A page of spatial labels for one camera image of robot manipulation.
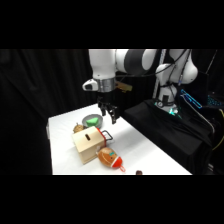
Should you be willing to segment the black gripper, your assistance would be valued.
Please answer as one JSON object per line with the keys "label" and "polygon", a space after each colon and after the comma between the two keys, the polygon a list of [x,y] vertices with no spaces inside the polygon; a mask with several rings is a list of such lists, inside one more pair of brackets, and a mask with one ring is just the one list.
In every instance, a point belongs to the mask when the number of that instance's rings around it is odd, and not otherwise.
{"label": "black gripper", "polygon": [[117,109],[115,105],[115,92],[98,92],[97,103],[102,112],[102,116],[106,116],[106,113],[112,114],[112,124],[115,124],[118,119],[115,113]]}

